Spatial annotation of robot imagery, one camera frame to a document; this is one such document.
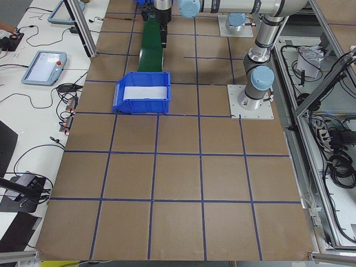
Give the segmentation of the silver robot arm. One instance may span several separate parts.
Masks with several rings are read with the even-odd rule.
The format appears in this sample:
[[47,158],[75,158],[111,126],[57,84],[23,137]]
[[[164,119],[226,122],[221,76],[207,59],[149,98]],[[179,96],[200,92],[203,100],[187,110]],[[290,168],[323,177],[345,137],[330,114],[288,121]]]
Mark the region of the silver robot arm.
[[220,34],[226,36],[243,36],[252,25],[246,16],[261,15],[260,23],[253,20],[258,28],[254,45],[244,57],[247,84],[238,95],[239,106],[245,110],[255,111],[262,106],[267,90],[274,82],[274,72],[266,65],[270,61],[271,50],[278,34],[283,29],[284,21],[306,5],[306,1],[289,0],[254,0],[254,1],[178,1],[180,15],[194,18],[199,13],[217,13]]
[[226,20],[226,27],[233,30],[244,27],[246,21],[245,13],[229,13]]

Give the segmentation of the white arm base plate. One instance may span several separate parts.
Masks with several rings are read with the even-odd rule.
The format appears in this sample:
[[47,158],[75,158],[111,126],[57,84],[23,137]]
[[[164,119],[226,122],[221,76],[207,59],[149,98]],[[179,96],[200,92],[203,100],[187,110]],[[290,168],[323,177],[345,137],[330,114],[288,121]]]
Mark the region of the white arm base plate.
[[218,15],[220,36],[252,38],[252,23],[245,13]]
[[231,118],[244,120],[273,120],[269,95],[252,100],[245,94],[245,85],[227,85]]

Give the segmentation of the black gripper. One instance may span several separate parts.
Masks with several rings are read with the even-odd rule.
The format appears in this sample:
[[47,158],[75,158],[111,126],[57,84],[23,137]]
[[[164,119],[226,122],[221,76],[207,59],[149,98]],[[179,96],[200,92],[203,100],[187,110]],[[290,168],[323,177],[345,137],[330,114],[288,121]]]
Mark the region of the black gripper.
[[155,7],[141,7],[141,15],[144,21],[148,21],[150,14],[154,14],[155,20],[160,24],[161,44],[162,48],[166,48],[167,25],[171,21],[171,8],[160,10]]

